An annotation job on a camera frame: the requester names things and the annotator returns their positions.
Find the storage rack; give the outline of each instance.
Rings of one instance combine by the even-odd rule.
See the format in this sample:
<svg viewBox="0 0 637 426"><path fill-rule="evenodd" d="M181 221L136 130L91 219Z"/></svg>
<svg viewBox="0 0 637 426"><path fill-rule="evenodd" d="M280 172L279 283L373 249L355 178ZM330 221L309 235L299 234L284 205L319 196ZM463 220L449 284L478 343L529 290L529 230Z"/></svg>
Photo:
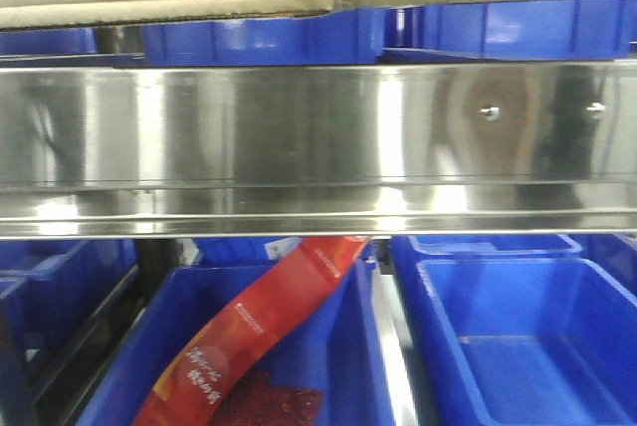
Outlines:
<svg viewBox="0 0 637 426"><path fill-rule="evenodd" d="M0 159L0 238L146 239L147 296L177 263L161 238L637 227L633 61L87 67L111 59L4 62L0 150L16 154ZM375 281L376 304L396 307L391 277ZM108 303L130 301L126 282L69 351ZM400 309L375 313L385 354L400 357ZM15 354L1 351L4 421L35 424ZM56 397L70 361L54 361L36 389L54 385ZM392 391L404 373L394 367ZM409 395L392 399L398 424L416 424Z"/></svg>

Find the metal shelf beam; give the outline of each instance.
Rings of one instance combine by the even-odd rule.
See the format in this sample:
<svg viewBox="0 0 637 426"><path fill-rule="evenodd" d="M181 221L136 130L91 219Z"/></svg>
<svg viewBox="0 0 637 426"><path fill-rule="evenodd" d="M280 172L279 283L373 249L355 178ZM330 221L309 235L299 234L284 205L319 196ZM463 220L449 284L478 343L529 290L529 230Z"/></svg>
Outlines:
<svg viewBox="0 0 637 426"><path fill-rule="evenodd" d="M0 238L637 229L637 64L0 70Z"/></svg>

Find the shelf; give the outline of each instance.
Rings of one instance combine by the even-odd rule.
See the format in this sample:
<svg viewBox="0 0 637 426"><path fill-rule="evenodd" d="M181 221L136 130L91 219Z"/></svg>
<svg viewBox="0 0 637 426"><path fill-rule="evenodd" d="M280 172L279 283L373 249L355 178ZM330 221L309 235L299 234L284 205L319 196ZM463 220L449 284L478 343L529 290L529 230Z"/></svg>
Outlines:
<svg viewBox="0 0 637 426"><path fill-rule="evenodd" d="M0 70L0 238L637 229L637 63Z"/></svg>

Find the plastic crate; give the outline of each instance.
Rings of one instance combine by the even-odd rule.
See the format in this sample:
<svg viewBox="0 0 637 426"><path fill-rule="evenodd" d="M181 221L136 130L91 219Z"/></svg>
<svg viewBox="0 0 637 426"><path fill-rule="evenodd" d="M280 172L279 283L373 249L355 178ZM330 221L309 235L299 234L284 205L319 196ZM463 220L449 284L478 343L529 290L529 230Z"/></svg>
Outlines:
<svg viewBox="0 0 637 426"><path fill-rule="evenodd" d="M0 55L82 55L96 50L90 28L0 33Z"/></svg>
<svg viewBox="0 0 637 426"><path fill-rule="evenodd" d="M323 391L316 426L394 424L371 310L371 266L357 261L333 295L257 363L274 384ZM268 268L176 269L78 424L128 426L174 355Z"/></svg>
<svg viewBox="0 0 637 426"><path fill-rule="evenodd" d="M583 234L571 236L583 248L582 256L612 275L637 295L637 241L625 235Z"/></svg>
<svg viewBox="0 0 637 426"><path fill-rule="evenodd" d="M579 257L581 246L567 235L406 235L391 239L397 262L424 259Z"/></svg>
<svg viewBox="0 0 637 426"><path fill-rule="evenodd" d="M26 310L28 299L27 281L17 278L0 278L0 302L2 303L2 312L4 313L7 326L13 334L16 348L21 353L21 359L25 359L24 351L26 350L27 334Z"/></svg>
<svg viewBox="0 0 637 426"><path fill-rule="evenodd" d="M142 34L155 66L374 63L384 47L384 10L150 25Z"/></svg>
<svg viewBox="0 0 637 426"><path fill-rule="evenodd" d="M259 264L281 259L300 237L221 237L193 239L203 260L213 266Z"/></svg>
<svg viewBox="0 0 637 426"><path fill-rule="evenodd" d="M397 273L445 424L634 425L637 301L582 259Z"/></svg>
<svg viewBox="0 0 637 426"><path fill-rule="evenodd" d="M635 0L542 0L390 10L386 46L498 60L624 58L635 6Z"/></svg>
<svg viewBox="0 0 637 426"><path fill-rule="evenodd" d="M55 349L64 343L130 267L121 255L127 243L0 243L0 277L28 281L26 347Z"/></svg>

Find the metal shelving unit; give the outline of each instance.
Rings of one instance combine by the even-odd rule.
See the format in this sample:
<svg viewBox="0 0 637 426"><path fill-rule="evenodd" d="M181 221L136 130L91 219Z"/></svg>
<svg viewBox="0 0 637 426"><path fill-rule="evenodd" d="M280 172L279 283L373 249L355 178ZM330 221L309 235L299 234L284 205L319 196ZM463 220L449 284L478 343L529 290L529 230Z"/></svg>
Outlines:
<svg viewBox="0 0 637 426"><path fill-rule="evenodd" d="M633 61L4 66L2 239L637 230Z"/></svg>

